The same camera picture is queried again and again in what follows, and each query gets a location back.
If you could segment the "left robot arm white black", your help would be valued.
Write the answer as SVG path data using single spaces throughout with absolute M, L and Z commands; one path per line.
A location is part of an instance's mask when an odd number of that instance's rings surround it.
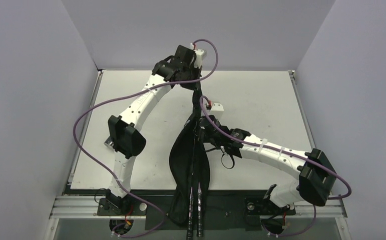
M 136 97 L 118 116 L 109 117 L 115 177 L 106 191 L 106 200 L 117 215 L 124 215 L 130 208 L 127 194 L 131 190 L 134 161 L 146 145 L 146 139 L 141 135 L 143 124 L 158 102 L 172 89 L 170 83 L 182 82 L 186 89 L 199 90 L 197 80 L 201 77 L 206 55 L 205 50 L 197 48 L 193 43 L 190 47 L 179 45 L 174 55 L 155 64 L 143 88 L 144 93 Z

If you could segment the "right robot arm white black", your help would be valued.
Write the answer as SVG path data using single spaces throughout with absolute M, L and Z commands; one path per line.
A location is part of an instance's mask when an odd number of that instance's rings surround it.
M 330 172 L 334 168 L 323 151 L 285 148 L 243 129 L 228 129 L 213 115 L 203 116 L 200 127 L 204 131 L 204 141 L 231 158 L 256 160 L 294 178 L 289 184 L 274 184 L 267 190 L 263 201 L 267 213 L 277 214 L 283 207 L 300 201 L 323 207 L 329 200 L 335 182 Z

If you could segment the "black racket bag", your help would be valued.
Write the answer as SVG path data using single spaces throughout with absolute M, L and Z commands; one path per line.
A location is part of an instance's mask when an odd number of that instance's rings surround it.
M 188 222 L 190 192 L 193 202 L 198 201 L 201 191 L 202 212 L 205 212 L 206 198 L 210 184 L 210 165 L 200 131 L 202 110 L 199 98 L 201 90 L 192 96 L 193 110 L 177 136 L 169 155 L 169 167 L 176 183 L 170 208 L 169 219 L 176 225 L 185 227 Z

